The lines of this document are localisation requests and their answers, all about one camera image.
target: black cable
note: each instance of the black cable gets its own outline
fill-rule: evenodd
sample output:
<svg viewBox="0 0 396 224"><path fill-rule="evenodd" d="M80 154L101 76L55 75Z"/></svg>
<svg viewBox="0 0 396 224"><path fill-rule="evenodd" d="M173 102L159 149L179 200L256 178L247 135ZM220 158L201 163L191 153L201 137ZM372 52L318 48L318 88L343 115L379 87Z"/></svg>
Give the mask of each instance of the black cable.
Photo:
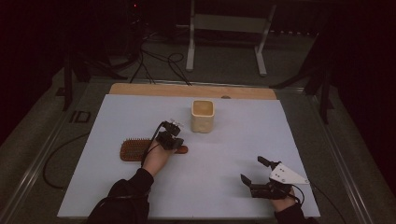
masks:
<svg viewBox="0 0 396 224"><path fill-rule="evenodd" d="M63 143L63 144L61 144L60 146L56 147L56 148L49 154L49 157L47 158L46 163L44 164L44 167L43 167L43 179L44 179L44 182L46 182L46 184L48 184L49 186L51 186L51 187L53 187L53 188L55 188L55 189L64 189L64 187L56 186L56 185L54 185L54 184L51 184L51 183L48 181L48 179L47 179L47 173L46 173L48 163L50 162L50 159L55 155L55 153L56 153L57 151L59 151L62 147L66 146L67 144L72 143L72 142L78 140L79 138L82 138L82 137L84 137L84 136L86 136L86 135L88 135L88 134L90 134L90 133L84 133L84 134L82 134L82 135L80 135L80 136L77 136L77 137L75 137L75 138L73 138L73 139L71 139L71 140L69 140L69 141L67 141L67 142L65 142L65 143Z"/></svg>
<svg viewBox="0 0 396 224"><path fill-rule="evenodd" d="M299 191L301 192L301 194L303 195L303 200L302 200L301 202L300 202L300 200L298 200L298 201L299 201L299 204L303 204L304 201L305 201L305 195L304 195L303 191L302 191L299 187L297 187L297 186L295 186L295 185L292 185L292 186L294 186L295 188L297 188L297 190L299 190Z"/></svg>
<svg viewBox="0 0 396 224"><path fill-rule="evenodd" d="M157 59L161 62L168 63L169 67L172 69L172 71L180 77L187 85L191 86L191 83L187 80L186 76L184 75L183 71L180 69L180 67L177 65L177 63L181 62L184 59L183 54L181 53L172 53L168 57L165 57L161 54L149 52L147 50L142 49L143 53L146 53L147 55L151 56L154 59ZM180 59L174 61L171 58L174 57L175 55L181 56Z"/></svg>
<svg viewBox="0 0 396 224"><path fill-rule="evenodd" d="M346 220L344 219L344 216L341 214L340 210L338 210L338 208L335 206L332 200L330 200L330 198L320 188L318 188L318 186L315 185L311 180L309 180L309 182L311 183L311 186L314 187L314 189L317 189L329 201L329 203L332 205L332 207L335 209L335 211L338 213L341 219L343 219L343 222L347 224Z"/></svg>
<svg viewBox="0 0 396 224"><path fill-rule="evenodd" d="M141 161L141 163L140 163L140 165L141 165L142 167L143 167L143 164L145 163L145 159L146 159L147 155L150 153L150 151L151 151L152 149L154 149L154 147L153 147L152 149L150 149L149 147L151 146L152 142L153 142L154 139L155 139L155 136L157 136L157 133L158 133L158 131L161 129L161 127L163 126L163 124L164 124L164 122L161 122L161 124L158 125L157 130L155 130L154 135L152 135L152 137L151 137L151 140L150 140L150 142L149 142L149 144L148 144L148 147L147 147L147 148L145 149L145 151L143 152L142 161Z"/></svg>

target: brush bristles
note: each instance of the brush bristles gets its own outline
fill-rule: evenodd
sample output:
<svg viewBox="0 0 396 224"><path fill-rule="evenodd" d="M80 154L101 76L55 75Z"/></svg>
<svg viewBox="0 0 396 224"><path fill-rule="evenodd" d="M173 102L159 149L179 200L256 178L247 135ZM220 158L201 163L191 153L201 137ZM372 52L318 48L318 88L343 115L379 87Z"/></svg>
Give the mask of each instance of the brush bristles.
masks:
<svg viewBox="0 0 396 224"><path fill-rule="evenodd" d="M150 142L148 138L127 138L121 145L120 158L123 161L142 161L143 153ZM188 151L186 146L181 146L175 153L185 154Z"/></svg>

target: metal stand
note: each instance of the metal stand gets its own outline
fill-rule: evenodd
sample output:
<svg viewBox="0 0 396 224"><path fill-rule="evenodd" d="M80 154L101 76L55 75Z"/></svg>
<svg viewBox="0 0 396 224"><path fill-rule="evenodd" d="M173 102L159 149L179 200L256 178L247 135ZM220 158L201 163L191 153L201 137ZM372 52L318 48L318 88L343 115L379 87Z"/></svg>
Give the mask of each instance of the metal stand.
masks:
<svg viewBox="0 0 396 224"><path fill-rule="evenodd" d="M191 0L190 44L189 52L187 54L186 70L191 72L194 67L195 29L236 31L262 34L262 41L255 47L254 52L260 76L267 76L264 59L262 57L262 49L268 36L275 10L276 5L272 5L270 13L266 19L195 14L195 0Z"/></svg>

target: beige cup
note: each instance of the beige cup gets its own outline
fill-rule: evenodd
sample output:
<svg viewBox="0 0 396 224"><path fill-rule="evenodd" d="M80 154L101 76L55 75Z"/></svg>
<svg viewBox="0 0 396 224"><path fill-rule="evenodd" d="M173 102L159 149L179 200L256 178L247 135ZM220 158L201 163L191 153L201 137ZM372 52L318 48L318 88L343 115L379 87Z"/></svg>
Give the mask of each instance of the beige cup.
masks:
<svg viewBox="0 0 396 224"><path fill-rule="evenodd" d="M191 130L195 133L210 133L215 118L215 104L209 100L196 100L191 106Z"/></svg>

